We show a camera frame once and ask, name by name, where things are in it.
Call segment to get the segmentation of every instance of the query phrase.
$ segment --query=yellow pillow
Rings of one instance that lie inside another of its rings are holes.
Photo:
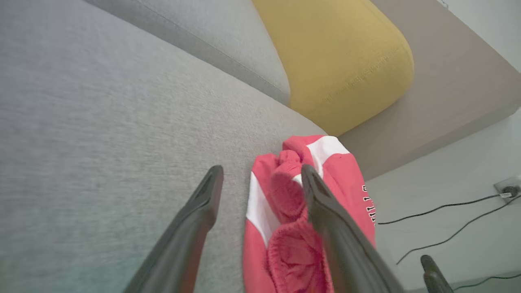
[[[291,89],[290,107],[339,136],[394,103],[414,64],[369,0],[253,0]]]

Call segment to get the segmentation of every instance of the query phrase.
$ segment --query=plug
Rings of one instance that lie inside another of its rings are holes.
[[[515,187],[513,186],[507,186],[503,188],[503,193],[500,193],[499,196],[501,196],[502,199],[506,198],[514,198],[517,196],[517,193],[519,192]]]
[[[509,203],[521,194],[521,175],[498,182],[494,184],[494,187],[501,195],[501,198],[506,203]]]

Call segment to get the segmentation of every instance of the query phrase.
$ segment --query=wall outlet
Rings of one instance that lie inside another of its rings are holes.
[[[503,180],[501,182],[498,182],[494,184],[494,187],[498,191],[498,193],[503,193],[503,188],[512,186],[515,189],[517,189],[517,195],[521,194],[521,175],[517,177],[512,177],[507,180]],[[512,201],[514,198],[504,198],[503,200],[507,203]]]

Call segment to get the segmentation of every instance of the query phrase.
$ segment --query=gray sofa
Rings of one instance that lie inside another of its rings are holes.
[[[372,0],[410,90],[339,137],[366,180],[514,113],[521,75],[435,0]],[[250,168],[291,135],[250,0],[0,1],[0,292],[119,292],[208,168],[225,170],[196,292],[242,292]]]
[[[244,290],[255,157],[325,133],[280,103],[287,79],[253,5],[220,3],[248,29],[188,24],[185,51],[82,0],[0,3],[1,292],[122,291],[215,164],[225,182],[195,291]]]

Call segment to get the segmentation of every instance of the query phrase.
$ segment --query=red and white garment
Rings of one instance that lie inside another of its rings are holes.
[[[258,156],[252,167],[243,253],[248,293],[333,292],[321,238],[307,222],[303,164],[314,166],[375,245],[375,207],[354,156],[336,137],[290,137],[279,156]]]

